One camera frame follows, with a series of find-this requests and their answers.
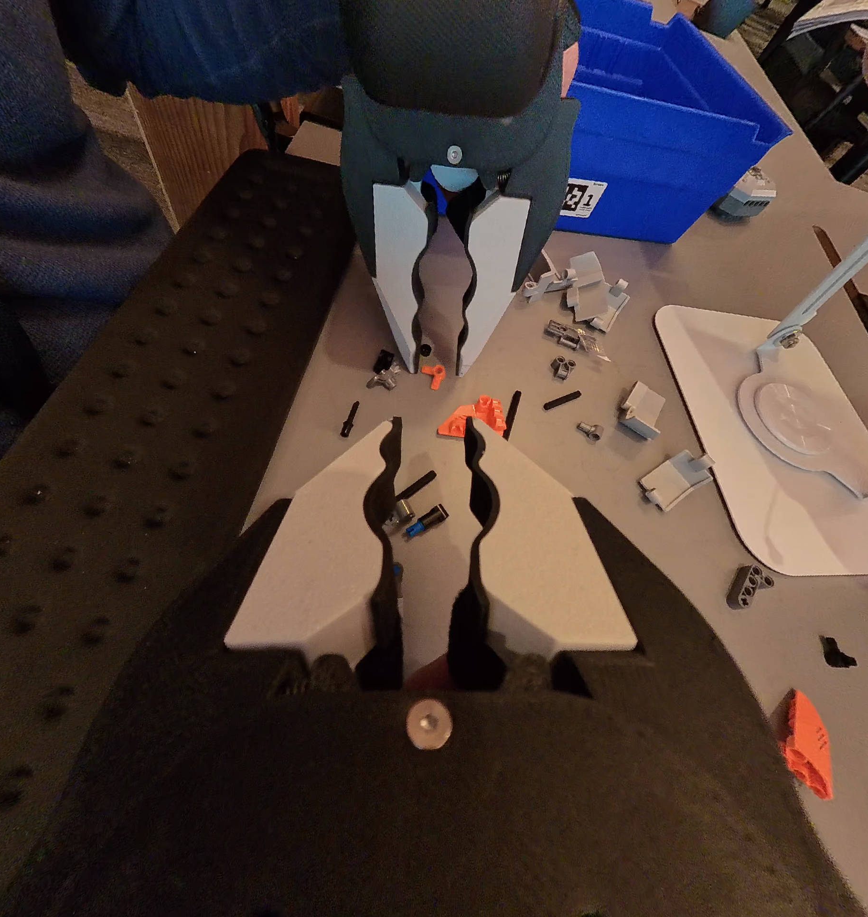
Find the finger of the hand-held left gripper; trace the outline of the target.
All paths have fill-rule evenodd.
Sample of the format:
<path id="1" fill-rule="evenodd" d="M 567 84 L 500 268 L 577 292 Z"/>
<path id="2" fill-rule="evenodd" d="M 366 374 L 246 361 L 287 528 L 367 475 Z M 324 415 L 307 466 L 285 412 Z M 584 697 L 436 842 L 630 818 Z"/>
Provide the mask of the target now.
<path id="1" fill-rule="evenodd" d="M 395 344 L 409 373 L 418 371 L 424 302 L 419 262 L 433 235 L 429 201 L 421 183 L 372 187 L 375 272 L 373 283 Z"/>
<path id="2" fill-rule="evenodd" d="M 465 249 L 472 282 L 463 297 L 458 376 L 472 368 L 514 299 L 520 285 L 515 276 L 528 215 L 528 199 L 503 194 L 488 195 L 471 213 Z"/>

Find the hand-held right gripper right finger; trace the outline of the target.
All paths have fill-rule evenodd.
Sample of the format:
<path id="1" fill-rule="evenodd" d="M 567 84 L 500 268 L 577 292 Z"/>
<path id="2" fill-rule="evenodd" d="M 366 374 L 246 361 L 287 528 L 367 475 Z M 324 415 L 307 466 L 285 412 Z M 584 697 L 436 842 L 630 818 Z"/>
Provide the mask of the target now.
<path id="1" fill-rule="evenodd" d="M 452 681 L 489 691 L 510 657 L 633 651 L 634 627 L 570 490 L 480 421 L 466 422 L 463 445 L 481 531 L 451 612 Z"/>

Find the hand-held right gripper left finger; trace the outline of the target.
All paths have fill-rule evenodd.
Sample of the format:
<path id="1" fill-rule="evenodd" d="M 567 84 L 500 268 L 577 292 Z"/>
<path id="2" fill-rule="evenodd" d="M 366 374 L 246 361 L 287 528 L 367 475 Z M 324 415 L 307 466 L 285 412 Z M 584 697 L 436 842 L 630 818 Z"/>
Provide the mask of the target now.
<path id="1" fill-rule="evenodd" d="M 394 553 L 403 421 L 383 421 L 300 487 L 225 633 L 231 650 L 281 648 L 309 665 L 340 656 L 363 688 L 404 681 Z"/>

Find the person's left forearm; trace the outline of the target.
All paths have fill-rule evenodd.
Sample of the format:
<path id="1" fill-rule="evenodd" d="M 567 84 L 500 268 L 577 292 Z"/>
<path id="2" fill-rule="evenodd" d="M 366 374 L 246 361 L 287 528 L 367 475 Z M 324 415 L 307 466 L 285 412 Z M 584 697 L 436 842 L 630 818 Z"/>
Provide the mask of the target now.
<path id="1" fill-rule="evenodd" d="M 338 85 L 337 1 L 52 1 L 65 55 L 93 87 L 248 106 Z"/>

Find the dark grey connector block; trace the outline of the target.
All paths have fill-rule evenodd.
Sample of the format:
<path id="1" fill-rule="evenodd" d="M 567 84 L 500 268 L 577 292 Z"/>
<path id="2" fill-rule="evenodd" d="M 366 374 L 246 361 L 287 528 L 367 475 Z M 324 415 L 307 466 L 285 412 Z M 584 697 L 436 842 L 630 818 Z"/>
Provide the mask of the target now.
<path id="1" fill-rule="evenodd" d="M 552 320 L 545 325 L 544 334 L 568 350 L 598 352 L 594 336 L 588 334 L 582 328 L 575 328 Z"/>

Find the black and blue pin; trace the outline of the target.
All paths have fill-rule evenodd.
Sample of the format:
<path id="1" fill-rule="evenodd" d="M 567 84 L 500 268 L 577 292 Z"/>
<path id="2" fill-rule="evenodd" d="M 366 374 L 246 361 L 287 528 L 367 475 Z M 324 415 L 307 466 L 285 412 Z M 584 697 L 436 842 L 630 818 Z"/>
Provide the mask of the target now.
<path id="1" fill-rule="evenodd" d="M 422 533 L 427 533 L 431 529 L 439 526 L 449 517 L 448 511 L 439 503 L 419 516 L 415 521 L 408 524 L 405 527 L 404 537 L 407 540 L 414 539 Z"/>

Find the light grey flat clip panel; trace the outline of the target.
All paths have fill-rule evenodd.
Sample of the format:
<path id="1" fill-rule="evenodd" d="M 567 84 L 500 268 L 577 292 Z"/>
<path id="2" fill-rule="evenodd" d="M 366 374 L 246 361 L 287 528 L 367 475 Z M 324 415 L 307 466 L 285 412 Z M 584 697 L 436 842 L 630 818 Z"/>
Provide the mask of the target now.
<path id="1" fill-rule="evenodd" d="M 715 462 L 707 454 L 695 457 L 682 450 L 638 481 L 643 496 L 661 512 L 668 512 L 686 496 L 713 481 Z"/>

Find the orange wedge panel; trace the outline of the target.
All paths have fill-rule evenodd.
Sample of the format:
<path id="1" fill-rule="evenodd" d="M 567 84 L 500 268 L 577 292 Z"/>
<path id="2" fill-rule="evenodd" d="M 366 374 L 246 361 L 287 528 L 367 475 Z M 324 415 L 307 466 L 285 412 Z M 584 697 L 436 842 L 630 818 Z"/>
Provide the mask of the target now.
<path id="1" fill-rule="evenodd" d="M 502 402 L 496 398 L 482 395 L 475 403 L 458 407 L 439 426 L 438 434 L 442 437 L 463 438 L 469 418 L 482 422 L 501 435 L 507 430 Z"/>

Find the light grey boxy panel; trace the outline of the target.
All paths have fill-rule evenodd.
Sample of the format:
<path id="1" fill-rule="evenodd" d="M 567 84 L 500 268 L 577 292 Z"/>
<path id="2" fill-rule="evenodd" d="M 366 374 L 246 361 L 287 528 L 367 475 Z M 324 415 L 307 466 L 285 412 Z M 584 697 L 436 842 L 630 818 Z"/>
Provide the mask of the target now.
<path id="1" fill-rule="evenodd" d="M 618 422 L 643 439 L 652 441 L 659 436 L 657 424 L 665 404 L 664 396 L 646 384 L 635 382 L 618 406 Z"/>

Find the dark grey short beam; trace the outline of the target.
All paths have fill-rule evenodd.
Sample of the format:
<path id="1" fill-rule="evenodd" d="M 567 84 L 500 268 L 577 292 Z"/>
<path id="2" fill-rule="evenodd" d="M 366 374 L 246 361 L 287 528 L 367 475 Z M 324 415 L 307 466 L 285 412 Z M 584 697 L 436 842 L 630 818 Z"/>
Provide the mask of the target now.
<path id="1" fill-rule="evenodd" d="M 775 579 L 758 564 L 738 567 L 738 570 L 726 593 L 726 604 L 733 610 L 749 608 L 757 593 L 761 590 L 771 589 Z"/>

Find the blue plastic bin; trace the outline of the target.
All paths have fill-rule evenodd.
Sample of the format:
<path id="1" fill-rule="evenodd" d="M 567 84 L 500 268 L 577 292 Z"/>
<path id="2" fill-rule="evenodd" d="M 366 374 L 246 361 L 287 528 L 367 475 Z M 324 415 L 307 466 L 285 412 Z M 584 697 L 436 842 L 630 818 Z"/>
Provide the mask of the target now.
<path id="1" fill-rule="evenodd" d="M 792 129 L 680 14 L 578 7 L 580 109 L 556 228 L 674 243 Z"/>

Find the black dimpled foam pad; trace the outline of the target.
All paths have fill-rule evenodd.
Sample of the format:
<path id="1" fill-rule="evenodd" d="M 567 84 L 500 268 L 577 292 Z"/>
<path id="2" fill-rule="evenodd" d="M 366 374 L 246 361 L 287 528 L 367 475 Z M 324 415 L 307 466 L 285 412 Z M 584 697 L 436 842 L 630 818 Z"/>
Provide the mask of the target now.
<path id="1" fill-rule="evenodd" d="M 253 503 L 355 238 L 242 154 L 0 463 L 0 900 L 126 659 Z"/>

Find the white book stand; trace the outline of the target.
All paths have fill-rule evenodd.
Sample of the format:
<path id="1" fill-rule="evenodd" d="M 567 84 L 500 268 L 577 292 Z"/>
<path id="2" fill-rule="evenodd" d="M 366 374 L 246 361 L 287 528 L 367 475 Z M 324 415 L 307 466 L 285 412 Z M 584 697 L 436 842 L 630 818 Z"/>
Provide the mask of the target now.
<path id="1" fill-rule="evenodd" d="M 868 235 L 779 323 L 676 304 L 654 324 L 740 540 L 781 574 L 868 576 L 868 428 L 804 326 Z"/>

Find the grey toy control hub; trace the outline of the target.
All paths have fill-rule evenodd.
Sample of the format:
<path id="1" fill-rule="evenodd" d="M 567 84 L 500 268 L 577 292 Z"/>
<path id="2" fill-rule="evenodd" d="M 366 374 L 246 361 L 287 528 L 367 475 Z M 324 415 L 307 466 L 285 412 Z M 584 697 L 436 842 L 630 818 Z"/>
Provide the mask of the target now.
<path id="1" fill-rule="evenodd" d="M 751 167 L 734 187 L 717 199 L 710 213 L 728 222 L 751 218 L 772 203 L 777 196 L 775 184 L 760 166 Z"/>

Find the orange curved panel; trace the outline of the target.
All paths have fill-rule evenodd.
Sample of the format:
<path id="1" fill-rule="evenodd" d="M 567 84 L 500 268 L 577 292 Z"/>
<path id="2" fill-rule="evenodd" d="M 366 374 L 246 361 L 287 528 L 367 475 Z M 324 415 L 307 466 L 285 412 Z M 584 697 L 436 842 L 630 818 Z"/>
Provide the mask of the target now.
<path id="1" fill-rule="evenodd" d="M 816 706 L 799 690 L 792 690 L 788 700 L 780 750 L 798 782 L 820 800 L 834 798 L 829 732 Z"/>

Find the person's blue clothed torso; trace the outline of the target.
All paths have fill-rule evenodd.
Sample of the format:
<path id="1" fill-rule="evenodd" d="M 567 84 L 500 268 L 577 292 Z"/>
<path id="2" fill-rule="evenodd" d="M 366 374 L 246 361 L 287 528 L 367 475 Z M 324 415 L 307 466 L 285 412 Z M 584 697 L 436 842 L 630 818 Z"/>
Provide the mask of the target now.
<path id="1" fill-rule="evenodd" d="M 0 2 L 0 460 L 171 241 L 73 101 L 48 2 Z"/>

